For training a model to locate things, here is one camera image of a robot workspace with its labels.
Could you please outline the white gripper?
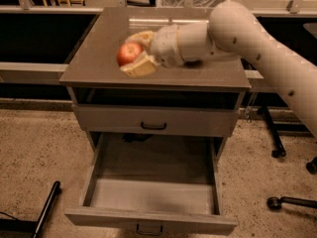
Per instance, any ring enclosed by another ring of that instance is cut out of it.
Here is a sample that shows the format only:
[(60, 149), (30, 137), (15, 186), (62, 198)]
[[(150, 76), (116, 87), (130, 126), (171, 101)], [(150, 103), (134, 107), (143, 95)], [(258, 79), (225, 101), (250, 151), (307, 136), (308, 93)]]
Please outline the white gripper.
[(120, 67), (129, 77), (142, 77), (154, 73), (158, 62), (165, 67), (181, 66), (184, 61), (178, 48), (178, 26), (169, 25), (153, 31), (141, 31), (128, 37), (126, 43), (137, 43), (144, 49), (150, 49), (151, 56), (142, 52), (133, 62)]

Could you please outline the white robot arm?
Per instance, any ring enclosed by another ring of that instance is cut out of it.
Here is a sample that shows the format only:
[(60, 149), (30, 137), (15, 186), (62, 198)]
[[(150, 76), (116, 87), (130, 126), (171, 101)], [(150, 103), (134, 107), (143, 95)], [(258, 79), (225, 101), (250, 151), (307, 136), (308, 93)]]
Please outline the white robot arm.
[(159, 66), (224, 59), (235, 54), (253, 65), (312, 135), (317, 136), (317, 67), (272, 37), (245, 6), (224, 1), (206, 22), (169, 25), (138, 32), (117, 53), (130, 77), (151, 74)]

